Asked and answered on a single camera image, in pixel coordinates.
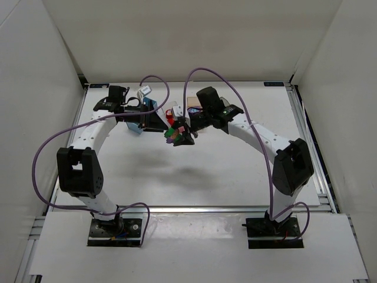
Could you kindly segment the blue plastic container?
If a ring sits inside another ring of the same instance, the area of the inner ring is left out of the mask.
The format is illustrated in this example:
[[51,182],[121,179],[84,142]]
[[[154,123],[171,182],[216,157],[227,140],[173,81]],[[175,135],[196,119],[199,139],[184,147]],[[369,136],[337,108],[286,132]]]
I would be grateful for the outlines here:
[[[151,100],[147,97],[144,97],[142,100],[142,104],[145,106],[152,106],[153,109],[157,107],[157,102],[155,100]],[[127,127],[129,130],[141,134],[144,131],[156,131],[155,129],[152,129],[150,127],[142,126],[141,123],[136,123],[136,122],[126,122]]]

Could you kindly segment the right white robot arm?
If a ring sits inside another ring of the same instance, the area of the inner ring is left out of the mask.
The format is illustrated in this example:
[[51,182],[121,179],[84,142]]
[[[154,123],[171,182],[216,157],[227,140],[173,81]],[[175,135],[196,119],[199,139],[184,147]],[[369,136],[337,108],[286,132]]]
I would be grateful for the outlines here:
[[259,151],[267,165],[270,205],[265,217],[275,229],[285,224],[302,188],[314,174],[307,143],[289,140],[253,121],[245,110],[219,97],[213,87],[197,92],[200,107],[189,112],[182,106],[171,109],[174,123],[166,133],[174,146],[193,145],[198,131],[214,127]]

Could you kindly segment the smoky grey container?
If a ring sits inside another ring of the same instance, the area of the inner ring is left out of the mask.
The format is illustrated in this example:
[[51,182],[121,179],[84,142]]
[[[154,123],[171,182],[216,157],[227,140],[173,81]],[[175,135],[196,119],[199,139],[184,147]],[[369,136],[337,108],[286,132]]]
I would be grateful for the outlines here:
[[227,107],[230,105],[230,103],[224,98],[224,97],[220,97],[221,101],[223,102],[224,106]]

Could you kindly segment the purple lotus lego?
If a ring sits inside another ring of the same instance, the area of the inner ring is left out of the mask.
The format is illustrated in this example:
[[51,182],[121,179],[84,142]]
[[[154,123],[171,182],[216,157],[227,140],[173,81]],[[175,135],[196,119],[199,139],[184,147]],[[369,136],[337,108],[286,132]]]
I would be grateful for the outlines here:
[[201,112],[201,110],[197,108],[189,108],[188,112],[191,114],[195,114]]

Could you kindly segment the red flower lego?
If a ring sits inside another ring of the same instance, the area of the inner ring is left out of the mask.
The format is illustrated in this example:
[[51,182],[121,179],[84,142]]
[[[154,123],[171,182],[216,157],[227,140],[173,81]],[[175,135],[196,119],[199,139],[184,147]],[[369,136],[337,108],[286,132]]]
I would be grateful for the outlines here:
[[167,119],[167,121],[170,125],[172,125],[174,123],[174,116],[173,116],[170,109],[166,110],[166,119]]

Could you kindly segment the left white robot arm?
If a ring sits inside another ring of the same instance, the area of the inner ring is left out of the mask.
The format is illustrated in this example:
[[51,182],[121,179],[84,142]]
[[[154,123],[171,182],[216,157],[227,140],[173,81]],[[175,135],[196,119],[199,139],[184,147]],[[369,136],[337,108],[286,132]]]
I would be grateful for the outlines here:
[[133,124],[139,131],[163,132],[168,128],[163,111],[148,98],[149,86],[140,87],[134,97],[127,97],[128,91],[111,85],[108,95],[93,108],[92,124],[85,126],[69,147],[57,152],[60,189],[84,203],[98,226],[109,233],[119,233],[123,222],[118,206],[102,189],[104,175],[97,154],[105,139],[119,122]]

